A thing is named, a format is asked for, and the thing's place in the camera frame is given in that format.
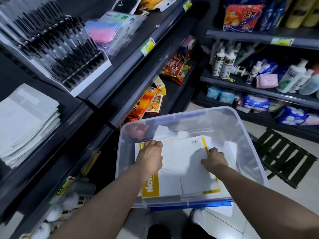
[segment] supermarket aisle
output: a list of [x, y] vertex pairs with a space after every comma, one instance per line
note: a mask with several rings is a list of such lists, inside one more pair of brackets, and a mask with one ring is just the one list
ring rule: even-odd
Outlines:
[[[187, 111], [202, 109], [201, 106], [190, 103]], [[266, 128], [250, 122], [243, 121], [248, 132], [256, 137], [261, 136]], [[319, 155], [319, 146], [317, 143], [306, 141], [282, 132], [279, 132], [290, 141], [298, 144], [308, 152]], [[307, 175], [298, 185], [298, 189], [293, 189], [285, 184], [278, 177], [270, 180], [270, 188], [284, 194], [285, 196], [297, 201], [313, 212], [319, 214], [319, 162], [309, 170]], [[173, 239], [181, 238], [181, 231], [186, 222], [191, 209], [160, 211], [156, 212], [161, 224], [170, 229]], [[146, 209], [133, 209], [127, 218], [117, 239], [136, 239], [147, 238], [147, 232], [144, 230], [144, 215]], [[209, 209], [203, 211], [205, 217], [205, 230], [217, 239], [259, 239], [252, 226], [247, 222], [245, 216], [241, 213], [236, 204], [233, 206], [232, 217], [226, 217]]]

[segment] white shoe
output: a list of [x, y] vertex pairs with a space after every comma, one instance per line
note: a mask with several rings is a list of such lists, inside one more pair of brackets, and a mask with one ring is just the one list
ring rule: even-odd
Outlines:
[[158, 220], [157, 216], [153, 212], [148, 212], [145, 215], [145, 229], [148, 231], [148, 229], [153, 225], [159, 225], [160, 221]]
[[189, 215], [190, 221], [193, 224], [199, 225], [204, 229], [205, 226], [205, 220], [204, 220], [204, 214], [200, 209], [192, 209]]

